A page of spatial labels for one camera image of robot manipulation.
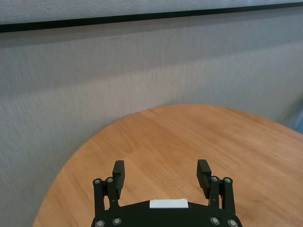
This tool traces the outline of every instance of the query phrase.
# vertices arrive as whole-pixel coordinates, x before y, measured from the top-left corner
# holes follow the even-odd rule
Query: wood grain surface
[[[121,206],[178,198],[207,204],[196,179],[198,159],[234,180],[244,227],[303,226],[301,134],[228,108],[173,105],[123,118],[87,141],[58,174],[34,227],[89,227],[92,180],[111,176],[116,160],[125,161]]]

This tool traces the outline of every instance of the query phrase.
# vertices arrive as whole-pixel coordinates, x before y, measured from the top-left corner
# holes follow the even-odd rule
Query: black trim
[[[147,14],[124,15],[124,16],[93,17],[93,18],[79,18],[79,19],[69,19],[69,20],[4,24],[4,25],[0,25],[0,33],[59,28],[59,27],[98,25],[98,24],[108,24],[108,23],[137,21],[137,20],[152,20],[152,19],[162,19],[162,18],[171,18],[171,17],[190,17],[190,16],[210,15],[210,14],[256,11],[256,10],[265,10],[265,9],[280,9],[280,8],[297,7],[297,6],[303,6],[303,2],[283,3],[283,4],[273,4],[273,5],[263,5],[263,6],[245,6],[245,7],[224,8],[224,9],[202,9],[202,10],[189,10],[189,11],[164,12],[164,13],[147,13]]]

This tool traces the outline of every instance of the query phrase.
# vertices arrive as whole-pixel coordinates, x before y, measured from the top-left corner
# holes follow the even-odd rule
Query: wooden table
[[[173,105],[123,118],[87,141],[58,174],[34,227],[89,227],[92,180],[111,176],[115,160],[125,161],[122,206],[178,198],[207,204],[198,159],[234,180],[244,227],[303,226],[303,135],[241,111]]]

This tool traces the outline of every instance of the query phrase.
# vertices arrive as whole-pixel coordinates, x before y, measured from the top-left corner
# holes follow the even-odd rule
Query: white sticker
[[[150,200],[150,208],[188,208],[187,199]]]

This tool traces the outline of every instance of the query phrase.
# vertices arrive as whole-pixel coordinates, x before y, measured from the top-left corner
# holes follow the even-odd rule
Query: round table
[[[53,182],[34,227],[89,227],[92,180],[111,176],[116,160],[125,161],[120,206],[179,198],[206,205],[198,159],[233,179],[244,227],[303,226],[303,135],[229,108],[171,105],[123,118],[88,140]]]

